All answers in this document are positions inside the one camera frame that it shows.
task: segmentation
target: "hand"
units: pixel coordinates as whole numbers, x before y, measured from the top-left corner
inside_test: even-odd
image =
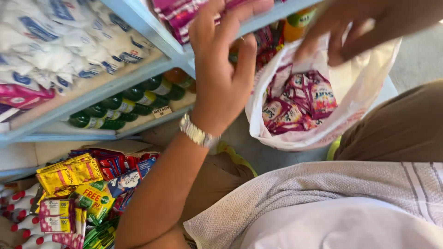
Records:
[[[379,44],[437,23],[443,19],[442,10],[442,0],[333,0],[309,29],[294,59],[310,55],[318,38],[331,32],[328,64],[338,66]],[[363,33],[370,18],[375,19],[375,27]],[[343,34],[351,22],[343,45]]]
[[[273,0],[252,0],[228,11],[215,27],[214,16],[225,9],[224,0],[209,0],[189,29],[195,54],[197,100],[192,122],[204,132],[221,135],[245,107],[255,74],[257,43],[243,37],[236,69],[228,61],[241,22],[273,6]]]

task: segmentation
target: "towel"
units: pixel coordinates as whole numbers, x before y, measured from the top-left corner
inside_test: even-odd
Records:
[[[239,248],[249,226],[269,211],[368,197],[442,227],[442,178],[443,163],[300,163],[252,179],[183,225],[198,248]]]

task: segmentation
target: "brown pants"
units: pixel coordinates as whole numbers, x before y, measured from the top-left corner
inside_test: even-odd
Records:
[[[443,162],[443,80],[381,104],[345,132],[335,160]],[[181,222],[253,178],[226,153],[207,156],[187,198]]]

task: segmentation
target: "silver wristwatch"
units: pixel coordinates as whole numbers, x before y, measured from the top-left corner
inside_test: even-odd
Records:
[[[220,139],[220,137],[214,137],[200,130],[200,128],[191,122],[189,114],[187,113],[180,121],[180,131],[185,133],[194,143],[205,148],[211,148]]]

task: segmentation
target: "price label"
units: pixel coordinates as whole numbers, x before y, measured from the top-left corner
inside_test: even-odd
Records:
[[[165,107],[155,109],[153,111],[153,113],[154,113],[155,118],[159,118],[159,117],[163,117],[165,115],[168,115],[168,114],[172,113],[172,110],[167,105]]]

